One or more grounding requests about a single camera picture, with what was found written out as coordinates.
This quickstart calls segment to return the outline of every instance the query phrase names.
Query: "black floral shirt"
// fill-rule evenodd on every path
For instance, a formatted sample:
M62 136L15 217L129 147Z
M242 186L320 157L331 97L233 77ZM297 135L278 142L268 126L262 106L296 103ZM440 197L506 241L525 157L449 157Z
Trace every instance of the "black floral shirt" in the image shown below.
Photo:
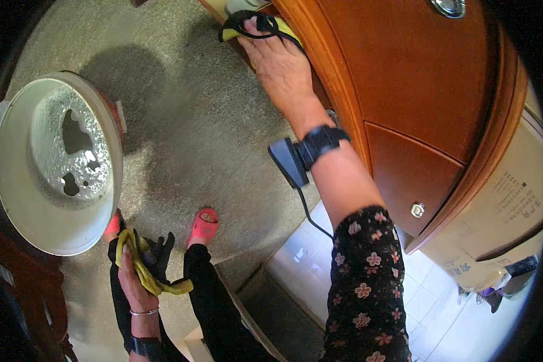
M402 302L404 263L394 223L380 206L336 228L329 317L319 361L412 361Z

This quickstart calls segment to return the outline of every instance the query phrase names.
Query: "black wrist strap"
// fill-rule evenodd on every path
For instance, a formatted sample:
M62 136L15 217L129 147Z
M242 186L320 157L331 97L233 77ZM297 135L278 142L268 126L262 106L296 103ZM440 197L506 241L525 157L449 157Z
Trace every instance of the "black wrist strap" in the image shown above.
M324 125L308 132L302 142L296 145L297 153L304 163L305 170L309 171L318 158L326 152L340 147L340 140L350 141L350 136L340 128L330 128Z
M132 338L135 353L146 357L149 362L167 362L167 355L163 343L159 338Z

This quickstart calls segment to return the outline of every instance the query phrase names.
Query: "gray carpet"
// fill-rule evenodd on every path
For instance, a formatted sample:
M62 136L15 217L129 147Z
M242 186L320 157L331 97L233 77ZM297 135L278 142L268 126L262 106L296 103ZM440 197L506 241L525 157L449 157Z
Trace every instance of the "gray carpet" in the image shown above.
M237 288L304 219L297 194L267 153L293 137L252 70L196 0L58 0L28 41L7 99L36 77L72 70L112 100L129 128L123 145L120 207L130 227L177 244L167 276L182 276L195 213L214 207L220 229L210 246ZM309 205L319 196L308 187ZM69 332L82 361L124 360L108 285L106 245L63 265ZM197 327L187 296L162 295L174 341Z

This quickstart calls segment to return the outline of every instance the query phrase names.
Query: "bracelet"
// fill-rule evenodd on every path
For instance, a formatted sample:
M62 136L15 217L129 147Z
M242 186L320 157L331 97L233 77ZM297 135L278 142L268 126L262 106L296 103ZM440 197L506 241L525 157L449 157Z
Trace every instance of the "bracelet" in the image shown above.
M145 313L135 313L135 312L132 311L132 309L129 309L129 312L131 313L131 315L134 315L134 316L152 315L153 313L157 313L158 311L159 311L159 308L150 310L150 311L145 312Z

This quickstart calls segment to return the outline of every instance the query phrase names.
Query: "black glove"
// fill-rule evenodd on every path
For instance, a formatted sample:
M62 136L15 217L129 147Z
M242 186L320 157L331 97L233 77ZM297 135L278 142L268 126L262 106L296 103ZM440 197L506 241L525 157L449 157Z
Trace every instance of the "black glove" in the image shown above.
M141 250L139 246L139 236L137 230L133 229L135 234L135 240L137 243L137 249ZM149 244L151 249L147 252L140 252L141 260L151 274L159 280L161 283L171 285L171 282L167 280L167 264L169 263L169 257L171 256L171 250L175 245L175 236L172 232L167 235L167 241L163 236L159 236L157 242L153 242L145 237L145 241Z

